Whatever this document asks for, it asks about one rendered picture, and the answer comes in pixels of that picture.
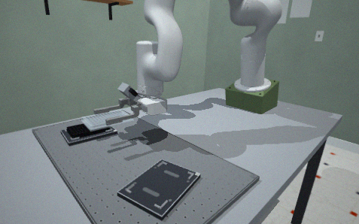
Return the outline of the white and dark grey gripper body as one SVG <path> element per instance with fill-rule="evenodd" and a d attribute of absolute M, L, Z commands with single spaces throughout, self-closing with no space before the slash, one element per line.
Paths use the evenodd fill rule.
<path fill-rule="evenodd" d="M 167 112 L 167 99 L 161 98 L 159 95 L 144 95 L 147 97 L 140 98 L 136 96 L 134 101 L 140 103 L 141 111 L 148 115 L 154 116 L 157 114 L 164 114 Z"/>

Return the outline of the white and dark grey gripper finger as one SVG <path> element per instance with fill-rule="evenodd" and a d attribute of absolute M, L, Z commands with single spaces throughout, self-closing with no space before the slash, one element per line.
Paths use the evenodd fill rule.
<path fill-rule="evenodd" d="M 129 98 L 127 98 L 127 99 L 119 98 L 119 105 L 98 108 L 98 109 L 94 109 L 93 111 L 94 111 L 94 114 L 103 114 L 103 113 L 109 112 L 110 110 L 116 110 L 116 109 L 123 108 L 125 104 L 127 104 L 131 107 L 131 105 L 133 105 L 133 101 L 134 100 L 131 100 Z"/>
<path fill-rule="evenodd" d="M 133 102 L 133 105 L 131 105 L 131 110 L 133 111 L 132 114 L 128 114 L 125 116 L 118 116 L 118 117 L 112 117 L 112 118 L 107 118 L 105 119 L 106 125 L 112 125 L 115 123 L 121 123 L 123 122 L 123 120 L 127 120 L 127 119 L 131 119 L 131 118 L 135 118 L 139 115 L 139 111 L 141 110 L 140 107 L 140 103 L 138 103 L 137 101 Z"/>

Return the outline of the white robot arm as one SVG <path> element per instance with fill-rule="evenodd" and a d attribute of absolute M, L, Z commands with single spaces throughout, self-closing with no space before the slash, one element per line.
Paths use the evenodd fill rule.
<path fill-rule="evenodd" d="M 282 6 L 279 0 L 228 0 L 230 19 L 237 26 L 256 26 L 241 40 L 241 79 L 234 83 L 243 92 L 261 92 L 271 87 L 264 78 L 266 39 L 279 21 Z M 243 2 L 242 2 L 243 1 Z M 242 2 L 242 3 L 241 3 Z M 157 30 L 158 41 L 136 43 L 138 92 L 122 83 L 118 90 L 127 98 L 159 95 L 163 82 L 176 78 L 181 64 L 183 38 L 173 16 L 175 0 L 145 0 L 144 16 Z M 158 48 L 157 48 L 158 47 Z"/>

